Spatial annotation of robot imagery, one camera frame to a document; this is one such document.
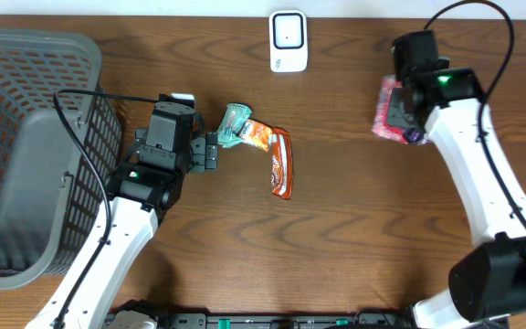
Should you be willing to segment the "red purple tissue pack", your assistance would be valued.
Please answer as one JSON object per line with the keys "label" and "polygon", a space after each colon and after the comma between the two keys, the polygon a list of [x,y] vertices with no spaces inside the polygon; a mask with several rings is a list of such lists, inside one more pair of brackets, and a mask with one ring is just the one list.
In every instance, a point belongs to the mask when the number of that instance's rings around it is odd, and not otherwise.
{"label": "red purple tissue pack", "polygon": [[424,135],[422,133],[411,132],[408,129],[394,127],[386,122],[387,115],[390,111],[392,91],[394,88],[400,86],[401,83],[395,79],[394,75],[387,75],[383,77],[379,91],[379,99],[376,106],[376,114],[373,120],[372,132],[377,137],[402,144],[427,144],[427,140],[424,139]]}

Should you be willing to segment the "green snack packet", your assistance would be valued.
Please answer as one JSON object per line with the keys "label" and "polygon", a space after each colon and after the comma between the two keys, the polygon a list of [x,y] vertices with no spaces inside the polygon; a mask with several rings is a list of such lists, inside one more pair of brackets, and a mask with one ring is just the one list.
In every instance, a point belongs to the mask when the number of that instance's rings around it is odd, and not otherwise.
{"label": "green snack packet", "polygon": [[225,116],[216,131],[218,144],[223,148],[232,148],[242,143],[242,139],[238,135],[251,113],[251,109],[245,104],[228,103]]}

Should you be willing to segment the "small orange snack packet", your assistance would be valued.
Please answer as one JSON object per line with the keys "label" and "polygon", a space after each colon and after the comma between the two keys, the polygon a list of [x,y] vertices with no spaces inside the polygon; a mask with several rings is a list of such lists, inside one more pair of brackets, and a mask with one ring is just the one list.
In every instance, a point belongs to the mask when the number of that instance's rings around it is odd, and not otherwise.
{"label": "small orange snack packet", "polygon": [[267,152],[269,150],[272,134],[272,128],[265,123],[247,119],[240,130],[238,137],[243,143]]}

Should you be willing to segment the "long orange red snack bag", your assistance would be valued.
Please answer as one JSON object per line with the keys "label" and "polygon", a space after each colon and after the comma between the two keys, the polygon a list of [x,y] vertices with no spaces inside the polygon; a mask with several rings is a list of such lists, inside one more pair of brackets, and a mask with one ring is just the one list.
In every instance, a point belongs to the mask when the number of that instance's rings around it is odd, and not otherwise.
{"label": "long orange red snack bag", "polygon": [[293,154],[291,139],[287,131],[273,128],[271,135],[272,151],[272,194],[289,200],[293,187]]}

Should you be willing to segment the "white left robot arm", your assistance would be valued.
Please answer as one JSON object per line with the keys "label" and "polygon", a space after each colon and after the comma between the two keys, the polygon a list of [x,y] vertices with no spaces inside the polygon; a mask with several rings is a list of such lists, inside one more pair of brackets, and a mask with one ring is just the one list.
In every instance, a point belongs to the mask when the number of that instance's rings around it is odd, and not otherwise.
{"label": "white left robot arm", "polygon": [[100,180],[103,201],[93,228],[49,302],[30,328],[110,328],[110,307],[129,269],[177,202],[185,176],[216,169],[216,142],[205,133],[195,96],[153,101],[148,127],[137,132],[138,159]]}

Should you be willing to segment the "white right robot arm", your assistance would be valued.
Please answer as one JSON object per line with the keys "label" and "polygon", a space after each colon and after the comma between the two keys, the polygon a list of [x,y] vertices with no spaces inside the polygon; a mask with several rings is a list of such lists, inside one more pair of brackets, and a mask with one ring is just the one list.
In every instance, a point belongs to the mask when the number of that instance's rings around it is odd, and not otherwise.
{"label": "white right robot arm", "polygon": [[452,69],[430,30],[392,46],[390,109],[411,142],[441,153],[468,217],[474,249],[453,266],[448,287],[411,310],[420,328],[472,328],[526,312],[526,196],[502,151],[486,94],[470,68]]}

